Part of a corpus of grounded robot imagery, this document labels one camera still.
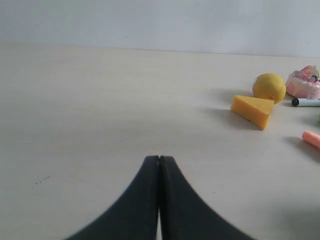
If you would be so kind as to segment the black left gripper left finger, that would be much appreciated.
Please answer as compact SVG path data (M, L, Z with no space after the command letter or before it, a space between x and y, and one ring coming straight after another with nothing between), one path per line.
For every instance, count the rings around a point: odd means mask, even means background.
M159 157L147 156L123 194L69 240L155 240L158 227Z

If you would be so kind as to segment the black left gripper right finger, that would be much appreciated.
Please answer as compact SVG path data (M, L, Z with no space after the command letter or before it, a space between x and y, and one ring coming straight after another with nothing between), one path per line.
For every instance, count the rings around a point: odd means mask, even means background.
M188 183L175 159L161 156L160 224L164 240L251 240L211 209Z

